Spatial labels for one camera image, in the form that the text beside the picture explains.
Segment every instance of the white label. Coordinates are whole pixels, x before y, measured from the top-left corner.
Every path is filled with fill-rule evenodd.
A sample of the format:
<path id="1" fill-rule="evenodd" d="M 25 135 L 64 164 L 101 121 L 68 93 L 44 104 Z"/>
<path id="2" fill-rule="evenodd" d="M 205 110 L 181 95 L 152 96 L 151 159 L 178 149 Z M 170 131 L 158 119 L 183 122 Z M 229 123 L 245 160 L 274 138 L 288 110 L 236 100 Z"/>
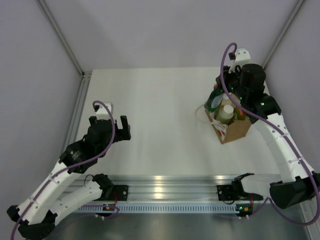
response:
<path id="1" fill-rule="evenodd" d="M 212 109 L 215 109 L 216 107 L 218 107 L 219 104 L 222 102 L 222 98 L 223 98 L 223 97 L 224 97 L 224 94 L 221 94 L 221 95 L 219 95 L 219 96 L 216 96 L 216 97 L 213 99 L 212 103 L 211 103 L 211 108 L 212 108 Z"/>

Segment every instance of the gray wall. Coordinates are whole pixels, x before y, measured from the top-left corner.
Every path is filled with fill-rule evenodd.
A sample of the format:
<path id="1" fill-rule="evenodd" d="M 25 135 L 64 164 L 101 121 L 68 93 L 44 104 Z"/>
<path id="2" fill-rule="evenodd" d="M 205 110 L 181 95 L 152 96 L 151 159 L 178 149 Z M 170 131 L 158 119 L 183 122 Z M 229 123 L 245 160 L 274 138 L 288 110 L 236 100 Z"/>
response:
<path id="1" fill-rule="evenodd" d="M 308 0 L 267 68 L 267 84 L 293 139 L 320 171 L 320 1 Z"/>
<path id="2" fill-rule="evenodd" d="M 61 154 L 79 82 L 36 1 L 1 1 L 0 239 L 14 226 L 7 208 L 24 201 Z"/>
<path id="3" fill-rule="evenodd" d="M 47 0 L 85 70 L 219 66 L 230 42 L 262 63 L 296 0 Z"/>

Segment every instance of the green bottle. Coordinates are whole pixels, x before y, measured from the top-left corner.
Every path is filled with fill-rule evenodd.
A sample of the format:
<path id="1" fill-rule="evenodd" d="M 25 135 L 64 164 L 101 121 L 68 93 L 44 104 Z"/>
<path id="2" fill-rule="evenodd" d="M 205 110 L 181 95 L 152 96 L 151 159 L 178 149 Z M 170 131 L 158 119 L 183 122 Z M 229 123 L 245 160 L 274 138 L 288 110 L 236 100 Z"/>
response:
<path id="1" fill-rule="evenodd" d="M 213 91 L 211 92 L 208 100 L 204 104 L 204 108 L 209 113 L 213 113 L 220 107 L 223 97 L 224 90 L 222 89 L 222 87 L 220 88 L 218 84 L 215 84 Z"/>

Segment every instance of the brown box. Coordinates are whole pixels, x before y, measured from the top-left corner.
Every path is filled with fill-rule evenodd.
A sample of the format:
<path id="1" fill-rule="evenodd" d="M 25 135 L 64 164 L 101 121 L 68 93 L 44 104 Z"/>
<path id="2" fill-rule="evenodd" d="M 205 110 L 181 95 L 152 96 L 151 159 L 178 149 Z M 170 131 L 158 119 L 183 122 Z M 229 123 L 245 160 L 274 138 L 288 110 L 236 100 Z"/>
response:
<path id="1" fill-rule="evenodd" d="M 205 110 L 205 113 L 208 116 L 210 122 L 212 122 L 213 119 L 210 113 L 206 110 Z M 221 130 L 216 129 L 216 127 L 212 125 L 221 144 L 229 143 L 234 140 L 245 137 L 250 126 L 251 126 L 251 122 L 249 120 L 237 120 L 231 123 L 230 125 L 228 125 L 224 134 Z"/>

